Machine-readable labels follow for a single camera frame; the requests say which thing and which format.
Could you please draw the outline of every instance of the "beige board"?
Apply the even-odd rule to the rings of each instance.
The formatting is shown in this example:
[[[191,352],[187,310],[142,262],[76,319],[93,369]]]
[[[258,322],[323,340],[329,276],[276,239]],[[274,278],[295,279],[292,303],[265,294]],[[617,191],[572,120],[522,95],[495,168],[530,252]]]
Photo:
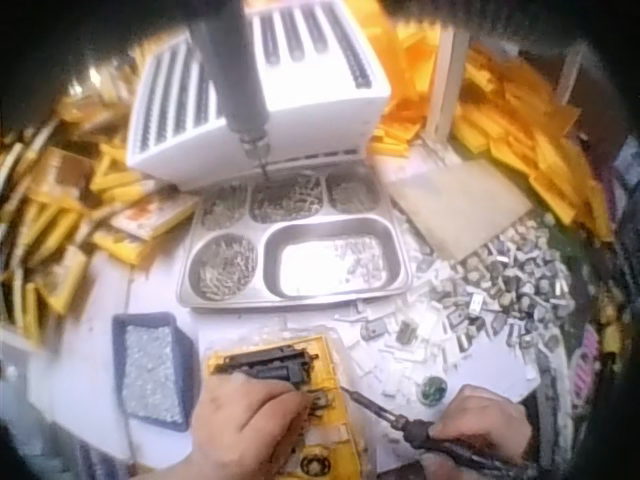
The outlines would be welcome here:
[[[436,253],[449,261],[462,260],[531,209],[524,194],[485,160],[387,186]]]

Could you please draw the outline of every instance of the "green circular object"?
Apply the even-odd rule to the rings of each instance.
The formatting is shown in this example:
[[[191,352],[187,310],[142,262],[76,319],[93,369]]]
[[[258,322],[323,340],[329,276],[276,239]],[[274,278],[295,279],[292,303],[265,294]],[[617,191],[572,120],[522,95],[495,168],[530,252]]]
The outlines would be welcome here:
[[[447,381],[442,377],[427,377],[418,386],[418,401],[427,407],[435,407],[447,395]]]

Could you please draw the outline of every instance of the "work surface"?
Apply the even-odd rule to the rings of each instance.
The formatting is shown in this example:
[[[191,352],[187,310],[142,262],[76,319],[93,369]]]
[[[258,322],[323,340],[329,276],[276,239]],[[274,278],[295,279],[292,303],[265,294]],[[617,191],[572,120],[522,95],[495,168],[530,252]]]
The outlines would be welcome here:
[[[231,338],[255,335],[265,329],[304,329],[313,325],[335,328],[349,347],[361,375],[352,386],[381,404],[413,417],[437,418],[466,383],[484,386],[514,401],[523,399],[538,385],[537,376],[532,378],[531,372],[527,372],[522,355],[509,348],[504,338],[490,339],[483,335],[457,365],[447,367],[446,372],[441,362],[428,361],[417,363],[418,371],[396,372],[402,381],[399,393],[394,398],[383,396],[383,381],[388,369],[393,368],[394,357],[381,352],[380,345],[360,341],[359,322],[336,320],[336,316],[352,315],[353,306],[232,314],[197,313],[179,306],[175,290],[186,253],[185,234],[185,229],[176,231],[147,272],[132,272],[106,254],[95,255],[82,292],[86,300],[77,302],[85,308],[73,312],[67,319],[58,354],[32,356],[30,401],[50,420],[106,453],[121,459],[131,458],[114,385],[111,317],[116,313],[172,312],[179,326],[198,346],[201,359],[207,352],[228,344]],[[411,381],[412,377],[430,374],[445,376],[449,384],[444,402],[435,408],[427,408],[417,401],[415,383]],[[165,467],[190,451],[189,433],[176,433],[137,420],[130,420],[129,425],[135,458],[142,464]],[[379,471],[415,456],[415,452],[390,438],[390,432],[381,425],[376,427],[374,435]]]

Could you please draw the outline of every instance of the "circular black component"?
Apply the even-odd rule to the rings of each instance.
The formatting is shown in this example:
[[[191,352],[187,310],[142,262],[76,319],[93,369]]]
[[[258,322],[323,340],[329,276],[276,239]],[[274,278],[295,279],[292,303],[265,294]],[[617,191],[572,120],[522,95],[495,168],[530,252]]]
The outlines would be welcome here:
[[[331,460],[324,455],[305,455],[300,459],[300,470],[308,477],[326,477],[331,471]]]

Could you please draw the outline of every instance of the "pile of yellow plastic parts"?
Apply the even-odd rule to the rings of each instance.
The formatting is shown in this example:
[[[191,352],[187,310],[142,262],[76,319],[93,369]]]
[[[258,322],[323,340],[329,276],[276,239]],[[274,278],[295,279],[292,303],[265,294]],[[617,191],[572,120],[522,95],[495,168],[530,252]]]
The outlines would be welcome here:
[[[408,157],[428,114],[440,27],[393,24],[373,0],[348,4],[392,87],[370,151]],[[565,225],[581,224],[608,242],[612,232],[602,186],[569,138],[579,114],[573,106],[557,104],[552,86],[524,60],[498,61],[472,45],[452,134],[473,154],[490,155],[526,175]]]

